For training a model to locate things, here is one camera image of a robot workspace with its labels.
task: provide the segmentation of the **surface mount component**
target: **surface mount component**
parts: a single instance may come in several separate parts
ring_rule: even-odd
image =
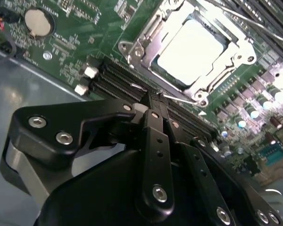
[[[162,3],[135,42],[122,40],[118,48],[131,67],[146,68],[206,107],[208,95],[240,65],[256,62],[252,40],[206,1],[179,0],[177,8],[170,2]]]
[[[263,90],[265,90],[264,85],[263,85],[260,81],[258,81],[258,80],[256,80],[256,79],[250,81],[250,85],[251,85],[256,91],[263,91]]]
[[[270,72],[263,73],[261,78],[267,83],[273,83],[275,81],[275,77]]]
[[[48,36],[55,30],[54,18],[43,8],[29,8],[24,14],[24,22],[34,38]]]
[[[244,99],[241,98],[241,96],[234,95],[232,96],[232,101],[237,104],[239,107],[243,107],[243,105],[246,103]]]

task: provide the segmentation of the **green circuit board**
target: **green circuit board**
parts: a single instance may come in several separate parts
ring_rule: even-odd
[[[11,31],[16,44],[25,50],[23,55],[25,60],[75,88],[81,78],[79,71],[89,56],[108,57],[128,68],[127,61],[119,52],[117,45],[121,40],[133,42],[161,2],[162,0],[5,0],[5,7],[21,15],[24,15],[25,11],[31,7],[45,9],[55,20],[55,30],[48,37],[32,39],[24,21],[6,24],[5,27]],[[283,19],[283,12],[279,10],[276,12]],[[238,142],[240,146],[248,145],[250,148],[254,143],[262,143],[265,131],[275,133],[272,127],[264,131],[259,131],[259,127],[277,112],[262,112],[260,121],[249,120],[249,127],[240,129],[233,120],[235,114],[229,115],[229,120],[226,122],[219,121],[215,110],[229,100],[230,96],[249,79],[258,77],[271,65],[278,64],[279,56],[249,26],[235,21],[232,15],[227,16],[254,41],[257,62],[253,65],[242,65],[231,74],[210,94],[209,105],[206,108],[198,108],[181,102],[178,104],[184,105],[192,114],[199,115],[199,118],[217,129],[225,125],[233,134],[227,139],[229,144],[237,146]],[[52,53],[51,60],[43,58],[45,51]],[[151,86],[158,87],[142,74],[138,72],[135,74]],[[166,79],[172,80],[172,77],[166,74]],[[278,80],[279,84],[283,83],[283,78]],[[100,98],[93,93],[89,97]]]
[[[32,39],[24,22],[7,27],[16,44],[26,50],[24,58],[28,62],[75,87],[80,79],[78,71],[88,56],[123,61],[118,42],[133,41],[159,4],[152,0],[126,2],[132,8],[132,17],[127,21],[122,18],[124,8],[120,8],[123,0],[6,0],[4,6],[22,15],[31,7],[51,13],[55,31],[43,39]],[[44,51],[52,53],[50,61],[42,57]]]

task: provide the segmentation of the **hole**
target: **hole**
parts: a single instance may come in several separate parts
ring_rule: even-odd
[[[164,157],[164,154],[162,154],[161,152],[157,152],[157,156],[158,156],[159,158],[163,158],[163,157]]]
[[[200,173],[204,176],[204,177],[207,177],[208,174],[204,171],[204,170],[200,170]]]
[[[197,155],[194,155],[194,158],[195,158],[196,160],[200,160],[200,158],[199,158]]]

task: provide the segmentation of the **black plastic bracket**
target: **black plastic bracket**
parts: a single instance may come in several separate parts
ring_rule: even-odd
[[[141,185],[136,207],[149,222],[161,222],[174,209],[169,139],[163,133],[163,118],[158,112],[147,110],[143,118]]]
[[[175,121],[169,120],[167,128],[170,142],[174,144],[172,148],[179,153],[180,161],[191,174],[210,222],[213,225],[236,225],[200,150],[181,142],[184,132]],[[223,218],[218,216],[221,211],[224,213]]]
[[[230,204],[229,208],[235,212],[239,222],[242,225],[266,225],[262,220],[262,216],[260,217],[261,212],[264,214],[268,225],[283,225],[280,220],[279,224],[277,224],[271,219],[270,213],[277,219],[281,219],[281,217],[245,179],[230,169],[225,160],[207,142],[202,142],[199,137],[195,137],[191,144],[201,151],[210,172],[217,181],[223,198],[226,203]]]
[[[32,127],[29,119],[33,116],[42,117],[46,126]],[[23,107],[14,112],[8,136],[16,149],[47,167],[62,169],[72,164],[84,131],[113,120],[130,121],[134,116],[133,107],[120,99]],[[68,145],[57,142],[59,132],[67,132],[73,141]]]

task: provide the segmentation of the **wire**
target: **wire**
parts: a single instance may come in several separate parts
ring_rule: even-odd
[[[204,0],[204,1],[207,1],[207,2],[211,3],[212,5],[214,5],[214,6],[218,7],[218,8],[220,8],[220,9],[222,9],[223,11],[226,11],[226,12],[228,12],[228,13],[231,13],[231,14],[233,14],[233,15],[239,17],[240,19],[247,21],[247,22],[250,23],[250,24],[253,24],[253,25],[257,26],[257,27],[260,27],[263,31],[265,31],[265,32],[268,33],[269,35],[273,36],[274,38],[276,38],[276,39],[278,39],[278,40],[283,41],[283,37],[281,37],[281,36],[279,36],[279,35],[273,33],[272,31],[270,31],[269,29],[267,29],[266,27],[264,27],[262,24],[257,23],[256,21],[253,21],[253,20],[251,20],[251,19],[248,19],[247,17],[245,17],[245,16],[243,16],[243,15],[241,15],[241,14],[239,14],[239,13],[237,13],[237,12],[235,12],[235,11],[233,11],[233,10],[227,8],[227,7],[224,7],[222,4],[217,3],[217,2],[214,1],[214,0]]]
[[[14,55],[17,53],[17,46],[15,44],[15,41],[11,35],[11,33],[7,30],[0,30],[0,32],[3,34],[6,41],[8,41],[11,45],[11,52],[6,55],[4,58],[0,59],[0,64],[4,63],[5,61],[9,60],[10,58],[14,57]]]

